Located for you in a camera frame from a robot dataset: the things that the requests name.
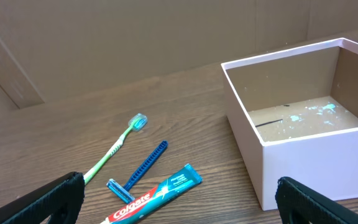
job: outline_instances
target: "box side panel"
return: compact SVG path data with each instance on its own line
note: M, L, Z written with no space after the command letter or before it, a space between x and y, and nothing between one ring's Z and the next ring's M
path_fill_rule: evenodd
M234 89L232 89L229 84L229 80L226 76L224 76L223 80L226 115L229 119L242 158L246 164L252 185L258 196L259 203L262 204L262 145L237 100Z
M333 200L358 197L358 128L264 148L264 210L277 208L277 180L294 178Z
M328 96L339 47L227 70L247 111Z
M358 54L340 49L331 96L358 117Z

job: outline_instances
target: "teal toothpaste tube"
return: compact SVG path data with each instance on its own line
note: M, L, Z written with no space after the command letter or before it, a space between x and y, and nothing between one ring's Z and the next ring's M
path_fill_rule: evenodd
M128 224L139 221L162 205L201 183L203 179L190 164L143 196L108 216L101 224Z

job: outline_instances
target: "green and white toothbrush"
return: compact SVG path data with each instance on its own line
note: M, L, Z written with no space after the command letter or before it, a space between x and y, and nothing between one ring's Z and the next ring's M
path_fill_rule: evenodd
M93 166L85 175L84 181L85 185L89 183L89 181L99 172L100 168L109 160L112 155L114 155L118 149L124 144L124 140L126 136L130 133L130 131L139 131L142 129L147 123L147 117L142 114L137 114L128 122L128 128L124 131L124 133L119 137L119 139L114 143L110 150L103 156L99 162Z

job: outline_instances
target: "open box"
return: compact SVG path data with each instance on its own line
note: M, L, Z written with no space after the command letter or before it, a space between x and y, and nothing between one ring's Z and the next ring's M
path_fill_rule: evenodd
M226 114L263 210L277 208L283 176L333 200L358 197L358 43L334 39L222 68Z

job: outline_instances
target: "blue razor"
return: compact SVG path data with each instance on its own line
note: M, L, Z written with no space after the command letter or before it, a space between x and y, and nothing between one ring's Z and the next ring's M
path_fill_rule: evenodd
M121 187L115 180L110 179L107 183L107 187L113 191L121 200L125 203L131 203L135 198L129 193L129 190L143 177L143 175L150 169L154 162L161 156L161 154L167 149L168 142L162 141L160 145L154 149L148 158L143 162L143 164L137 168L137 170L132 174L128 182L124 187Z

